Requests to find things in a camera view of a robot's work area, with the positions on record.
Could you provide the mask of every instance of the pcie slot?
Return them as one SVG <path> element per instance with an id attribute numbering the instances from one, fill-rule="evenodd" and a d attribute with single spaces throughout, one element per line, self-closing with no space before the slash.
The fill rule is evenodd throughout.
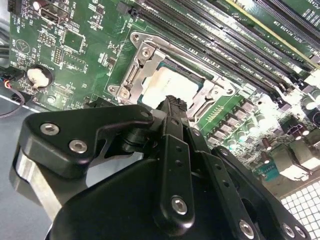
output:
<path id="1" fill-rule="evenodd" d="M 181 31 L 179 28 L 175 27 L 173 24 L 170 22 L 166 21 L 163 18 L 160 18 L 159 16 L 155 15 L 154 13 L 150 12 L 147 9 L 142 8 L 140 10 L 140 15 L 139 17 L 146 22 L 157 26 L 159 29 L 162 31 L 165 31 L 172 35 L 173 38 L 177 38 L 180 41 L 184 43 L 184 47 L 188 49 L 188 44 L 189 44 L 189 49 L 194 49 L 195 51 L 198 51 L 199 53 L 206 53 L 205 58 L 209 62 L 214 62 L 220 66 L 222 66 L 224 69 L 221 70 L 219 68 L 214 68 L 215 71 L 223 74 L 225 77 L 230 78 L 231 76 L 235 76 L 236 78 L 239 78 L 242 80 L 244 83 L 250 83 L 252 86 L 254 86 L 258 92 L 264 93 L 266 95 L 276 95 L 277 96 L 277 91 L 273 89 L 272 87 L 263 84 L 260 81 L 257 81 L 255 78 L 253 78 L 251 75 L 247 74 L 244 71 L 241 71 L 238 67 L 235 67 L 234 65 L 230 64 L 228 61 L 225 59 L 216 56 L 213 52 L 208 52 L 206 49 L 203 47 L 200 47 L 200 43 L 198 41 L 195 41 L 192 36 L 188 35 L 186 32 Z"/>
<path id="2" fill-rule="evenodd" d="M 206 6 L 207 8 L 214 10 L 215 12 L 217 12 L 218 14 L 223 16 L 224 18 L 230 18 L 230 16 L 227 13 L 223 12 L 221 9 L 219 9 L 218 7 L 213 5 L 212 3 L 210 3 L 210 2 L 208 2 L 206 0 L 198 0 L 198 2 L 200 4 L 202 4 L 203 6 Z M 243 32 L 245 32 L 245 34 L 247 34 L 251 38 L 254 38 L 257 41 L 263 43 L 265 45 L 266 49 L 269 49 L 269 51 L 267 51 L 267 53 L 269 53 L 271 55 L 272 54 L 276 54 L 276 55 L 280 56 L 282 59 L 286 59 L 292 65 L 296 65 L 296 66 L 298 66 L 298 67 L 300 67 L 302 69 L 305 69 L 308 72 L 312 71 L 314 69 L 314 67 L 313 66 L 311 67 L 309 64 L 305 64 L 302 61 L 298 61 L 298 60 L 292 59 L 291 56 L 286 55 L 281 50 L 277 49 L 272 44 L 270 44 L 269 42 L 267 42 L 266 40 L 261 38 L 259 35 L 257 35 L 256 33 L 252 32 L 252 31 L 250 31 L 248 28 L 246 28 L 241 23 L 235 21 L 234 24 L 236 25 L 237 28 L 241 29 Z"/>
<path id="3" fill-rule="evenodd" d="M 301 24 L 303 27 L 305 27 L 307 30 L 309 30 L 311 33 L 313 33 L 318 38 L 320 37 L 320 32 L 318 29 L 316 29 L 312 24 L 310 24 L 308 21 L 306 21 L 303 17 L 298 15 L 293 9 L 291 9 L 289 6 L 285 5 L 279 0 L 269 0 L 270 3 L 274 4 L 276 7 L 278 7 L 280 10 L 282 10 L 286 15 L 293 18 L 295 21 L 297 21 L 299 24 Z"/>
<path id="4" fill-rule="evenodd" d="M 315 46 L 316 48 L 320 49 L 320 43 L 319 43 L 319 33 L 316 34 L 310 33 L 306 34 L 303 32 L 298 26 L 299 24 L 295 25 L 285 16 L 283 16 L 281 13 L 279 13 L 274 7 L 270 6 L 266 1 L 264 0 L 256 0 L 255 1 L 259 6 L 264 8 L 267 12 L 274 15 L 277 19 L 279 19 L 283 24 L 285 24 L 288 28 L 290 28 L 294 33 L 297 35 L 300 35 L 301 38 L 305 39 L 309 44 Z"/>
<path id="5" fill-rule="evenodd" d="M 206 22 L 209 26 L 212 26 L 212 24 L 216 25 L 218 28 L 222 29 L 226 34 L 233 39 L 238 45 L 241 45 L 242 48 L 244 48 L 247 52 L 257 55 L 260 55 L 260 58 L 263 58 L 264 62 L 268 64 L 269 66 L 272 66 L 273 69 L 275 69 L 280 74 L 286 76 L 289 78 L 289 74 L 295 74 L 296 72 L 293 71 L 290 67 L 279 61 L 277 58 L 269 55 L 264 50 L 261 50 L 258 46 L 250 42 L 249 40 L 245 39 L 243 36 L 238 34 L 235 30 L 231 29 L 228 25 L 223 23 L 217 18 L 214 18 L 212 15 L 201 9 L 198 5 L 194 4 L 192 1 L 189 0 L 172 0 L 173 2 L 176 2 L 179 5 L 184 5 L 188 10 L 190 11 L 190 15 L 195 16 L 194 13 L 202 16 L 204 19 L 203 22 Z"/>
<path id="6" fill-rule="evenodd" d="M 174 8 L 170 7 L 169 5 L 165 4 L 160 0 L 149 0 L 147 4 L 150 7 L 156 9 L 157 11 L 161 11 L 162 14 L 167 18 L 176 20 L 181 24 L 189 26 L 193 31 L 197 32 L 197 36 L 200 36 L 202 40 L 207 42 L 206 47 L 208 47 L 211 43 L 215 43 L 215 46 L 209 47 L 211 50 L 214 51 L 216 49 L 216 52 L 222 53 L 221 56 L 227 59 L 229 59 L 229 55 L 233 60 L 232 62 L 230 62 L 231 64 L 234 64 L 240 69 L 244 69 L 247 72 L 253 73 L 253 76 L 256 78 L 257 81 L 263 81 L 264 83 L 269 84 L 269 86 L 277 86 L 279 87 L 279 89 L 283 90 L 279 83 L 286 85 L 285 82 L 276 79 L 270 72 L 266 71 L 257 63 L 247 58 L 247 56 L 238 52 L 235 48 L 232 48 L 227 44 L 221 42 L 216 38 L 215 35 L 206 31 L 204 28 L 189 20 L 188 18 L 185 18 Z"/>

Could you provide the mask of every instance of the black wire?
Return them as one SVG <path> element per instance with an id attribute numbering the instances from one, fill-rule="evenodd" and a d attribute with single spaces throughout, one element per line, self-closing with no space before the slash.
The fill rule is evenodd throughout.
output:
<path id="1" fill-rule="evenodd" d="M 8 59 L 8 58 L 9 58 L 9 53 L 0 52 L 0 59 Z"/>
<path id="2" fill-rule="evenodd" d="M 0 114 L 0 119 L 4 119 L 4 118 L 7 118 L 7 117 L 10 117 L 11 115 L 15 114 L 16 112 L 18 112 L 22 107 L 23 105 L 25 104 L 25 98 L 24 96 L 18 91 L 18 90 L 15 90 L 13 88 L 8 88 L 10 91 L 12 91 L 14 94 L 17 94 L 18 97 L 21 99 L 20 101 L 20 104 L 18 107 L 16 107 L 15 109 L 13 109 L 12 111 L 9 111 L 7 113 L 2 113 Z"/>
<path id="3" fill-rule="evenodd" d="M 5 33 L 3 32 L 1 29 L 0 29 L 0 39 L 3 39 L 3 41 L 9 43 L 10 41 L 10 37 Z"/>

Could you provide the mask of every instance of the cable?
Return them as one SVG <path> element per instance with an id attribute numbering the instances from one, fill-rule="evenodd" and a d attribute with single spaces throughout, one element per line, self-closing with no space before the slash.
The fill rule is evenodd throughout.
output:
<path id="1" fill-rule="evenodd" d="M 18 107 L 16 107 L 15 109 L 13 109 L 12 111 L 9 111 L 7 113 L 0 114 L 0 119 L 4 119 L 6 117 L 9 117 L 9 116 L 15 114 L 17 111 L 20 110 L 23 107 L 23 105 L 25 104 L 25 98 L 18 90 L 12 88 L 10 81 L 8 79 L 2 79 L 2 78 L 0 78 L 0 79 L 1 79 L 1 81 L 3 81 L 6 89 L 9 89 L 11 92 L 16 94 L 21 99 Z"/>
<path id="2" fill-rule="evenodd" d="M 8 58 L 9 58 L 9 53 L 0 52 L 0 59 L 8 59 Z"/>

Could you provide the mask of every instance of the chip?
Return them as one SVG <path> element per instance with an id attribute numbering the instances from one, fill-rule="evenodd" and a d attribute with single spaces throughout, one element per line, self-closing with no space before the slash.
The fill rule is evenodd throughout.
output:
<path id="1" fill-rule="evenodd" d="M 63 44 L 74 52 L 79 53 L 82 50 L 84 37 L 78 33 L 67 29 L 64 33 Z"/>

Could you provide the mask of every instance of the bolt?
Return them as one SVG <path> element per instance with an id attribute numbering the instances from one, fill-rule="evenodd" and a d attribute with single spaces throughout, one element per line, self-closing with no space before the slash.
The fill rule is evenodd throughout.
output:
<path id="1" fill-rule="evenodd" d="M 76 139 L 69 143 L 69 148 L 77 154 L 83 154 L 87 151 L 88 146 L 84 141 Z"/>
<path id="2" fill-rule="evenodd" d="M 197 136 L 200 136 L 200 132 L 197 130 L 197 129 L 192 129 L 192 132 L 197 135 Z"/>
<path id="3" fill-rule="evenodd" d="M 171 200 L 173 210 L 180 215 L 185 215 L 188 211 L 188 207 L 185 201 L 181 197 L 175 196 Z"/>
<path id="4" fill-rule="evenodd" d="M 240 220 L 239 227 L 241 232 L 248 238 L 248 239 L 254 239 L 255 238 L 255 232 L 252 229 L 252 227 L 244 220 Z"/>
<path id="5" fill-rule="evenodd" d="M 149 58 L 151 56 L 151 51 L 149 48 L 145 47 L 142 49 L 142 56 Z"/>
<path id="6" fill-rule="evenodd" d="M 126 91 L 121 92 L 121 97 L 127 98 L 127 96 L 128 96 L 128 93 Z"/>
<path id="7" fill-rule="evenodd" d="M 304 233 L 304 231 L 302 231 L 302 229 L 298 226 L 294 226 L 295 230 L 298 232 L 298 234 L 300 234 L 301 237 L 303 237 L 304 239 L 307 238 L 306 234 Z"/>
<path id="8" fill-rule="evenodd" d="M 53 123 L 44 123 L 40 126 L 40 130 L 43 134 L 53 136 L 57 135 L 60 132 L 60 129 L 57 125 Z"/>
<path id="9" fill-rule="evenodd" d="M 283 223 L 282 229 L 290 238 L 295 238 L 294 231 L 287 224 Z"/>
<path id="10" fill-rule="evenodd" d="M 138 42 L 140 37 L 139 37 L 139 35 L 135 34 L 132 36 L 132 39 L 133 39 L 133 41 Z"/>
<path id="11" fill-rule="evenodd" d="M 109 91 L 110 91 L 111 93 L 114 93 L 114 92 L 116 91 L 116 89 L 115 89 L 113 86 L 110 86 L 110 87 L 109 87 Z"/>
<path id="12" fill-rule="evenodd" d="M 48 96 L 46 101 L 50 104 L 54 104 L 56 102 L 56 97 L 55 96 Z"/>

